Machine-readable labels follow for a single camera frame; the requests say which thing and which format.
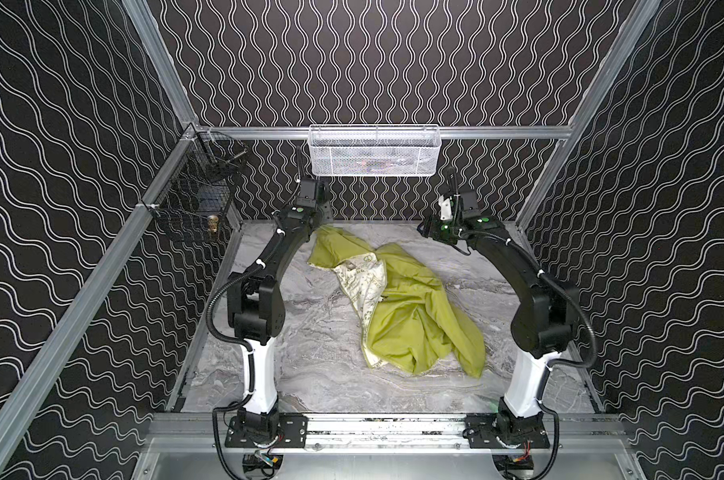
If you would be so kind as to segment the green zip-up jacket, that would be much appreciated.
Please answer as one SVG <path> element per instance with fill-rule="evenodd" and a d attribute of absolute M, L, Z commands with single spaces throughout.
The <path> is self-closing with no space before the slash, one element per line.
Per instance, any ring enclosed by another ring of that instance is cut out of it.
<path fill-rule="evenodd" d="M 336 275 L 360 320 L 369 368 L 390 365 L 422 375 L 452 355 L 465 374 L 482 376 L 482 332 L 451 303 L 442 280 L 400 245 L 375 248 L 344 229 L 323 226 L 308 263 Z"/>

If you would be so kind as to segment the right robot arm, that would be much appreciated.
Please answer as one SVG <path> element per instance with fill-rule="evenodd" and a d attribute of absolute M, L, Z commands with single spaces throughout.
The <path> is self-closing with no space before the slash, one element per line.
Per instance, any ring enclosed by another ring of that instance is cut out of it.
<path fill-rule="evenodd" d="M 511 322 L 517 358 L 499 411 L 514 420 L 536 417 L 546 410 L 544 392 L 554 367 L 595 364 L 596 332 L 578 288 L 545 271 L 498 218 L 482 211 L 478 193 L 459 187 L 456 169 L 448 169 L 447 178 L 438 211 L 428 214 L 418 231 L 465 256 L 480 254 L 511 285 L 519 300 Z"/>

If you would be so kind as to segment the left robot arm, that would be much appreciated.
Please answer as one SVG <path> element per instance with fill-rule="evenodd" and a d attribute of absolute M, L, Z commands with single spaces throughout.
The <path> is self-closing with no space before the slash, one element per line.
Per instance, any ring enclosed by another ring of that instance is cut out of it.
<path fill-rule="evenodd" d="M 329 216 L 325 183 L 300 181 L 292 202 L 273 214 L 272 236 L 262 252 L 244 271 L 230 274 L 206 308 L 208 333 L 241 349 L 245 386 L 236 410 L 246 419 L 277 411 L 274 345 L 286 320 L 282 279 Z"/>

